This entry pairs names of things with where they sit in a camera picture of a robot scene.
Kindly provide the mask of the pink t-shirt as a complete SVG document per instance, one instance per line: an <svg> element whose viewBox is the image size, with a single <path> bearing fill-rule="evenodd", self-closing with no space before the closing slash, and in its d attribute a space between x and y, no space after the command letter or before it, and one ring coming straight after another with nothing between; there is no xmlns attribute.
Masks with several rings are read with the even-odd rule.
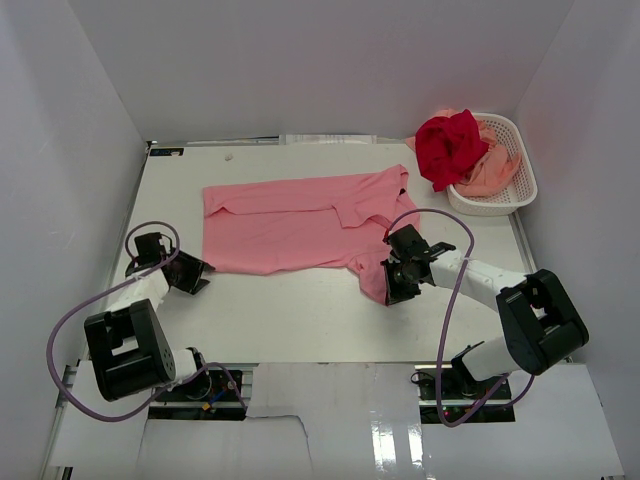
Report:
<svg viewBox="0 0 640 480"><path fill-rule="evenodd" d="M409 173L376 173L206 187L202 257L221 273L270 275L346 268L377 303L390 225L418 225Z"/></svg>

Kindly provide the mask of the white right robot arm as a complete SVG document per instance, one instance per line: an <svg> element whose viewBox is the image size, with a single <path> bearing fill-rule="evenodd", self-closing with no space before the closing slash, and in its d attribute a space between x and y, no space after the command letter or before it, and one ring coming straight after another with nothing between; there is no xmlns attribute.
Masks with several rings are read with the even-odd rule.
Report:
<svg viewBox="0 0 640 480"><path fill-rule="evenodd" d="M412 225L387 235L382 262L388 306L429 284L450 289L495 311L502 334L465 348L451 360L451 384L461 397L484 391L488 379L524 371L539 376L589 342L586 325L553 272L504 270L473 260L453 245L427 243Z"/></svg>

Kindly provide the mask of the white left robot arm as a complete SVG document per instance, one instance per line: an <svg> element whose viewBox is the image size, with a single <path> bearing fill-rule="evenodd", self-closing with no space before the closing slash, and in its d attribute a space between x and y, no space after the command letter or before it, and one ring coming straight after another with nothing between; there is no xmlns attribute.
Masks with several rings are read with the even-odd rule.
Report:
<svg viewBox="0 0 640 480"><path fill-rule="evenodd" d="M134 282L106 311L84 322L97 386L107 401L173 384L191 399L210 390L212 377L202 368L202 355L194 347L171 348L157 310L172 289L198 294L209 284L203 275L214 268L165 245L165 239L159 232L134 239L137 255L125 271Z"/></svg>

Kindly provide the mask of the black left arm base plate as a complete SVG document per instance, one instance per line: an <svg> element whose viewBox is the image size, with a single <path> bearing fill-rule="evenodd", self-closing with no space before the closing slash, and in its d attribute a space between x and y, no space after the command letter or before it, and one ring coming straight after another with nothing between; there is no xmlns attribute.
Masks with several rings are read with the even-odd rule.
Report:
<svg viewBox="0 0 640 480"><path fill-rule="evenodd" d="M209 370L207 374L200 374L192 382L175 387L164 392L156 398L156 402L169 403L198 403L200 406L214 400L214 404L235 403L238 398L232 383L242 391L243 372L239 369L231 369L229 374L232 380L220 369Z"/></svg>

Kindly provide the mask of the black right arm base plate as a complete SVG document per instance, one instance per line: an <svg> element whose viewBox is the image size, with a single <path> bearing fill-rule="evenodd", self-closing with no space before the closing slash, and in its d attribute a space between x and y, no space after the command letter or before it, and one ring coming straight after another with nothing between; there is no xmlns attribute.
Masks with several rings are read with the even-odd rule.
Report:
<svg viewBox="0 0 640 480"><path fill-rule="evenodd" d="M411 383L418 388L422 406L436 406L436 374L437 369L435 367L420 368L410 377ZM440 391L442 405L444 407L470 407L482 399L495 384L498 384L498 389L490 397L487 404L506 404L512 398L511 389L506 379L497 376L480 382L468 380L450 366L445 365L441 371Z"/></svg>

